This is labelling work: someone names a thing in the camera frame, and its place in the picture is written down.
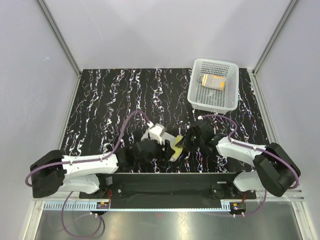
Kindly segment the orange towel with grey pattern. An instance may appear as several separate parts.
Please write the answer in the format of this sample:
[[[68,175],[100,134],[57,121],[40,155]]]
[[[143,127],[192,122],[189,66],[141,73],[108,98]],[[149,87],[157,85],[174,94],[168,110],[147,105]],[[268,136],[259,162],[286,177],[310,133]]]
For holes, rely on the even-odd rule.
[[[204,74],[202,77],[201,85],[203,87],[222,91],[225,87],[226,77],[217,76],[213,74]]]

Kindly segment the yellow and grey towel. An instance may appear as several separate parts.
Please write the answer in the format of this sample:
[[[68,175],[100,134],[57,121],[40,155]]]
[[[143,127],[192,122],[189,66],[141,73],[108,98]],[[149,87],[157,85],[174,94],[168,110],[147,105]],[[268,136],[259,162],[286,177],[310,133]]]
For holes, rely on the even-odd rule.
[[[178,135],[178,136],[173,136],[171,134],[169,134],[168,132],[166,132],[166,128],[165,128],[165,132],[162,136],[162,139],[163,139],[163,143],[162,145],[164,146],[165,145],[165,140],[169,140],[170,141],[170,146],[173,150],[175,150],[175,154],[174,154],[174,157],[175,159],[177,160],[182,151],[183,151],[183,148],[181,147],[176,147],[175,144],[177,143],[178,140],[180,140],[182,138],[181,135]],[[151,139],[148,139],[147,137],[147,131],[143,134],[143,136],[141,137],[140,139],[141,141],[145,141],[145,140],[151,140]]]

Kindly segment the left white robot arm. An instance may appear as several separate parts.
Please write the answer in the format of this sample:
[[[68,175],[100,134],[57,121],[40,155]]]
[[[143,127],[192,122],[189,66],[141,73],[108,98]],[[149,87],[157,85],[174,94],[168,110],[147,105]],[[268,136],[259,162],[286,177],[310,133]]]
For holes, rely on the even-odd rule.
[[[169,140],[159,143],[151,139],[99,155],[70,156],[52,150],[30,166],[25,183],[31,187],[35,199],[57,192],[83,192],[103,198],[108,186],[101,175],[130,171],[139,162],[154,159],[168,162],[175,153]]]

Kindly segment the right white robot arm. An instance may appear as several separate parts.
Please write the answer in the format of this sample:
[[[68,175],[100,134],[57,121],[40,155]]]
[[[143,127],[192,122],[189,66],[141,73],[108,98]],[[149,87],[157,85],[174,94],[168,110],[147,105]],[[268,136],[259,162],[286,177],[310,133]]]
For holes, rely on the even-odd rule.
[[[235,199],[251,190],[265,190],[275,197],[282,197],[287,190],[299,185],[300,169],[274,142],[269,145],[245,143],[215,133],[207,122],[197,120],[177,145],[188,152],[220,155],[252,166],[253,171],[239,173],[227,185],[228,195]]]

